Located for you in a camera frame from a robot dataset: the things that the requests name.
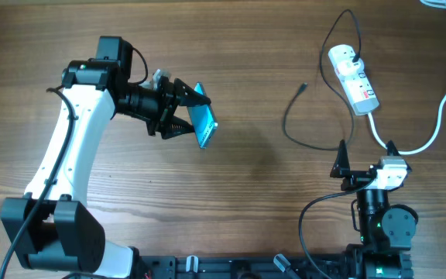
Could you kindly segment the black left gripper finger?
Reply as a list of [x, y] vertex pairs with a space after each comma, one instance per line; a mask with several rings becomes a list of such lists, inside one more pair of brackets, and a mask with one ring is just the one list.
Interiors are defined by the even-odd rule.
[[173, 85], [174, 94], [176, 95], [178, 105], [185, 107], [197, 107], [211, 104], [209, 97], [196, 92], [179, 78], [176, 78], [173, 81]]
[[174, 116], [170, 121], [162, 124], [160, 134], [163, 140], [168, 140], [183, 134], [193, 133], [194, 127], [187, 121]]

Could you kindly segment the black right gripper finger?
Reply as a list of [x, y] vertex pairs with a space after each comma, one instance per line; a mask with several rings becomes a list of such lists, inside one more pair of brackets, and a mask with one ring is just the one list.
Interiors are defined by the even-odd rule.
[[346, 178], [351, 176], [350, 163], [348, 159], [348, 151], [346, 142], [342, 139], [338, 146], [338, 152], [331, 169], [330, 177]]
[[[401, 157], [401, 154], [399, 153], [398, 149], [396, 148], [396, 146], [392, 140], [390, 140], [386, 143], [386, 153], [388, 156]], [[411, 173], [412, 168], [410, 167], [410, 165], [407, 162], [406, 162], [406, 165], [407, 165], [407, 173]]]

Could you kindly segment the blue screen smartphone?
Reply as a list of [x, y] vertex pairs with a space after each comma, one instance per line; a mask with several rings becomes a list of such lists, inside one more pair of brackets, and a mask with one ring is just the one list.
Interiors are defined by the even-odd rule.
[[187, 108], [194, 133], [201, 149], [208, 147], [211, 137], [216, 133], [218, 121], [210, 105]]

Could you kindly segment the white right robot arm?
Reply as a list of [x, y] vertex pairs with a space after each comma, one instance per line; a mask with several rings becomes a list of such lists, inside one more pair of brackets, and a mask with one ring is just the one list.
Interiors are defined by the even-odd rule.
[[352, 170], [341, 140], [330, 176], [341, 178], [341, 192], [352, 193], [352, 217], [361, 236], [359, 245], [344, 251], [342, 278], [409, 279], [414, 277], [409, 251], [416, 234], [418, 214], [407, 205], [391, 205], [388, 194], [403, 186], [412, 171], [393, 142], [387, 155], [368, 170]]

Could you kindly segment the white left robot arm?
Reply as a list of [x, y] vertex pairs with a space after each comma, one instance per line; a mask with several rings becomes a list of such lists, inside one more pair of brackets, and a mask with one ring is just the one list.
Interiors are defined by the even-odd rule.
[[62, 105], [44, 158], [24, 194], [4, 200], [0, 213], [11, 243], [6, 256], [23, 268], [75, 278], [153, 277], [138, 249], [107, 241], [87, 210], [98, 145], [117, 114], [143, 121], [150, 136], [165, 140], [193, 133], [195, 126], [176, 110], [211, 100], [163, 72], [131, 81], [135, 53], [123, 38], [102, 36], [95, 56], [71, 61], [53, 89]]

